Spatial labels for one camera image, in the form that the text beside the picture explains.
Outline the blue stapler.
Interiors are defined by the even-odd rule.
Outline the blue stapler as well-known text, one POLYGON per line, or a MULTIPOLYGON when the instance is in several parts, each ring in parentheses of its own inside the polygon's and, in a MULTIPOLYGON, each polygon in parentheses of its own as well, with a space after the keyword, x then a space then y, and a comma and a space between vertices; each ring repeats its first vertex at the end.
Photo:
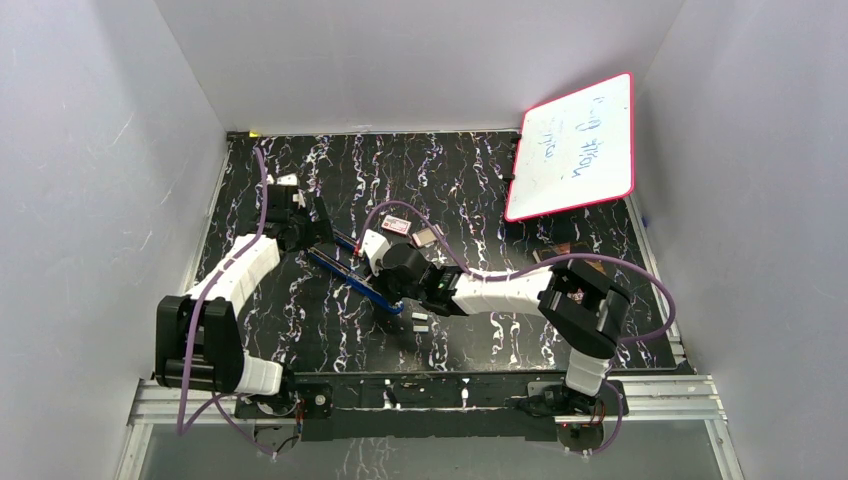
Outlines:
POLYGON ((357 241, 355 239, 338 229, 333 229, 333 239, 337 246, 347 250, 353 256, 358 256, 357 241))
POLYGON ((331 258, 315 247, 308 249, 306 253, 312 260, 328 269, 331 273, 342 278, 353 290, 362 294, 377 307, 393 315, 403 312, 404 304, 402 301, 395 303, 389 302, 370 285, 365 277, 361 276, 354 269, 340 263, 334 258, 331 258))

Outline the staple box tray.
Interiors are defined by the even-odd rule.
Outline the staple box tray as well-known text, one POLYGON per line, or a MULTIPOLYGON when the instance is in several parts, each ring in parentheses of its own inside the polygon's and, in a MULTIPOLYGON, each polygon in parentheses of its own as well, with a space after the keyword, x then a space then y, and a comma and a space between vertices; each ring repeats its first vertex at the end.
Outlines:
POLYGON ((416 248, 424 248, 433 243, 438 243, 439 236, 442 234, 443 232, 441 228, 438 225, 434 225, 432 228, 427 227, 420 231, 414 232, 411 235, 411 240, 416 248))

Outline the red white staple box sleeve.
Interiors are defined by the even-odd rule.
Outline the red white staple box sleeve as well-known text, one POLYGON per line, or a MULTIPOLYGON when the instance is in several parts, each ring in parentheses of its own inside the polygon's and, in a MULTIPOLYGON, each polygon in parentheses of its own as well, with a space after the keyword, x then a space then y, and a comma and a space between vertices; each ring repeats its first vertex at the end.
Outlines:
POLYGON ((410 233, 412 222, 394 215, 386 215, 381 221, 380 227, 388 232, 407 236, 410 233))

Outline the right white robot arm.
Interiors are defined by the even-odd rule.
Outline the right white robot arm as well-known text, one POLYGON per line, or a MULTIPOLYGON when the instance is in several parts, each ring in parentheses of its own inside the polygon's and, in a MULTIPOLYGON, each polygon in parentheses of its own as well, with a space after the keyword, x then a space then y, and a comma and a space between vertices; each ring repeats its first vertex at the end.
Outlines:
POLYGON ((577 414, 603 399, 602 382, 623 334, 632 297, 582 260, 519 273, 464 272, 438 266, 409 244, 366 256, 378 292, 390 303, 417 301, 440 316, 517 313, 545 318, 571 348, 563 399, 577 414))

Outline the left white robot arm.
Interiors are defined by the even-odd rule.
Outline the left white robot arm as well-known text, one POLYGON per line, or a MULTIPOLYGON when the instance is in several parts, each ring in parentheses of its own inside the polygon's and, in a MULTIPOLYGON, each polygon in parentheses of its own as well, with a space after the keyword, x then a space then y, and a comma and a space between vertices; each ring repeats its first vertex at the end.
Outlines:
POLYGON ((237 237, 197 285, 159 302, 154 369, 157 383, 168 388, 259 395, 260 403, 271 414, 286 416, 293 412, 299 400, 297 387, 284 380, 282 364, 246 352, 238 317, 284 254, 304 251, 333 238, 322 197, 308 201, 296 186, 268 186, 258 224, 237 237))

